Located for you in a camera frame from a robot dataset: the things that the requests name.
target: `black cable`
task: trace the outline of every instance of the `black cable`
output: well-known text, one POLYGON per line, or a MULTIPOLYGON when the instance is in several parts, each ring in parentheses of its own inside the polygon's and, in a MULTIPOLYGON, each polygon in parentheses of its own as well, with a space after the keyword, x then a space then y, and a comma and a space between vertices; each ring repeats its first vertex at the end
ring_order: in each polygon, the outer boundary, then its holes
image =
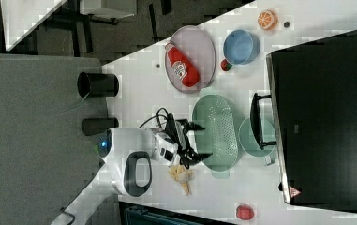
POLYGON ((160 111, 162 111, 162 110, 166 113, 166 116, 169 115, 169 113, 167 112, 166 108, 158 109, 158 111, 156 112, 156 119, 157 119, 157 124, 158 124, 159 127, 161 127, 161 124, 160 124, 160 120, 158 119, 158 117, 159 117, 160 111))
POLYGON ((158 117, 163 117, 165 120, 167 120, 167 116, 165 116, 165 115, 154 115, 154 116, 152 116, 152 117, 150 117, 149 119, 147 119, 145 122, 143 122, 143 124, 141 124, 140 126, 139 126, 139 128, 142 128, 145 124, 147 124, 149 121, 151 121, 152 119, 155 119, 155 118, 157 118, 157 120, 158 121, 160 121, 159 119, 158 119, 158 117))
POLYGON ((64 207, 62 207, 60 210, 61 210, 61 213, 66 214, 66 215, 72 217, 72 220, 67 224, 67 225, 72 225, 72 224, 75 222, 76 217, 75 217, 73 214, 70 214, 70 213, 65 212, 65 208, 64 208, 64 207))

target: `orange fruit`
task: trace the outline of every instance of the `orange fruit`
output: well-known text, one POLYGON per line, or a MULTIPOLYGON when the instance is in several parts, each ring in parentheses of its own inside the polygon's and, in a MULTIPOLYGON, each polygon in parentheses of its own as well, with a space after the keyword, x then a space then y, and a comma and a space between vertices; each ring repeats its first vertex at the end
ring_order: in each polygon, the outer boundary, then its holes
POLYGON ((265 10, 258 17, 258 25, 264 30, 270 30, 277 25, 277 17, 273 11, 265 10))

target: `black cup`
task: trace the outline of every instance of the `black cup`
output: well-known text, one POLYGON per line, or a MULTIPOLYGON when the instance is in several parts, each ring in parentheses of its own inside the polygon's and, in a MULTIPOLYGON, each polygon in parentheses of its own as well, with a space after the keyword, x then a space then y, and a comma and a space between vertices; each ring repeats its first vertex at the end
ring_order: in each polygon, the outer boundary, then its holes
POLYGON ((119 80, 114 74, 82 72, 77 85, 82 98, 115 97, 119 92, 119 80))
POLYGON ((92 118, 82 121, 82 132, 85 136, 101 134, 109 128, 118 128, 119 121, 116 118, 92 118))

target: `red bottle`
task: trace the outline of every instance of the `red bottle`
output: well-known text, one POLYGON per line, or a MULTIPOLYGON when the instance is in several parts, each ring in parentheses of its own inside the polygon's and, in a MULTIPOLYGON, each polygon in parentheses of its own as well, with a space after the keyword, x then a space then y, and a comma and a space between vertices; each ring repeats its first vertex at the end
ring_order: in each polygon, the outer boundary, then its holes
POLYGON ((181 80, 181 83, 187 87, 198 83, 201 76, 189 59, 171 42, 167 43, 165 49, 170 59, 171 67, 181 80))

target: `green colander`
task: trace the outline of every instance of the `green colander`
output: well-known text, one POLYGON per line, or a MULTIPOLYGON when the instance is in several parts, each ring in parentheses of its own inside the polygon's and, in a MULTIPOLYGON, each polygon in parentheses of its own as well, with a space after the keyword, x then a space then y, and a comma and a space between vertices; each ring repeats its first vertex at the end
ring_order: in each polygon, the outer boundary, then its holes
POLYGON ((238 141, 243 114, 228 99, 211 87, 200 92, 201 99, 193 109, 192 121, 205 128, 195 132, 198 153, 212 153, 203 163, 215 178, 228 178, 229 169, 242 155, 238 141))

